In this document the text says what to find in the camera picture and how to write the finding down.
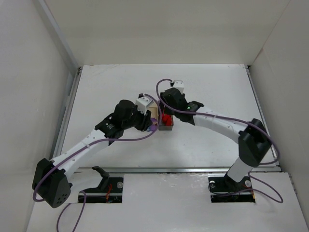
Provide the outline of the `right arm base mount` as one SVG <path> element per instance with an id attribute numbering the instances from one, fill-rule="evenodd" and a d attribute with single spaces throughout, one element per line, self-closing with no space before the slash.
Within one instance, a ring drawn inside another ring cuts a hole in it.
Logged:
<path id="1" fill-rule="evenodd" d="M 235 182 L 227 175 L 209 175 L 208 182 L 212 203 L 255 203 L 252 182 L 248 176 Z"/>

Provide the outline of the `purple lego piece with butterfly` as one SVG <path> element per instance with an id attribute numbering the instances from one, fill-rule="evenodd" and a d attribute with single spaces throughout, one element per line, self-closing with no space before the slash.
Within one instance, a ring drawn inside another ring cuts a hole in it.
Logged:
<path id="1" fill-rule="evenodd" d="M 156 131 L 158 120 L 154 117 L 151 118 L 151 125 L 147 128 L 148 132 Z"/>

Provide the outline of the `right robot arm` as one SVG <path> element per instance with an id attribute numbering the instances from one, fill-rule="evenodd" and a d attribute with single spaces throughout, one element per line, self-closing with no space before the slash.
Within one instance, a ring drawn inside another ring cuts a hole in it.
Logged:
<path id="1" fill-rule="evenodd" d="M 187 102 L 185 95 L 173 87 L 160 93 L 160 99 L 169 115 L 210 129 L 238 144 L 239 157 L 225 174 L 226 185 L 230 188 L 235 188 L 248 172 L 258 167 L 270 150 L 271 142 L 265 136 L 265 127 L 256 118 L 249 124 L 228 120 L 200 102 Z"/>

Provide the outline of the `red curved lego brick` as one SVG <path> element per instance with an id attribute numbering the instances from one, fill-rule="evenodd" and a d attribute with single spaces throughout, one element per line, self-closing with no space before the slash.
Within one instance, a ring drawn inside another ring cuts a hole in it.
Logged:
<path id="1" fill-rule="evenodd" d="M 164 126 L 172 126 L 172 116 L 167 115 L 167 114 L 163 114 L 162 115 L 162 124 Z"/>

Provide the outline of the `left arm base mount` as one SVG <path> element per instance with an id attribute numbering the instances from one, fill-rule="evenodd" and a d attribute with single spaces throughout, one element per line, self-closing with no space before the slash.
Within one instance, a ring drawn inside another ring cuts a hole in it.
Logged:
<path id="1" fill-rule="evenodd" d="M 76 172 L 77 189 L 79 193 L 78 202 L 86 199 L 87 203 L 122 203 L 124 177 L 109 174 L 99 166 L 94 166 L 81 172 Z"/>

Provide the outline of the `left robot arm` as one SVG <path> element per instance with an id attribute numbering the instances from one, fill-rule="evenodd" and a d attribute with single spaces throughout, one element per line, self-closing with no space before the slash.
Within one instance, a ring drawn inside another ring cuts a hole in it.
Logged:
<path id="1" fill-rule="evenodd" d="M 68 199 L 73 190 L 104 190 L 110 176 L 102 168 L 92 168 L 99 174 L 98 177 L 79 178 L 74 176 L 74 172 L 113 142 L 123 142 L 125 130 L 135 128 L 138 131 L 146 131 L 152 124 L 149 110 L 152 104 L 153 100 L 145 96 L 136 99 L 135 102 L 121 100 L 111 114 L 70 150 L 51 160 L 40 160 L 32 183 L 33 200 L 45 201 L 52 208 L 57 208 Z"/>

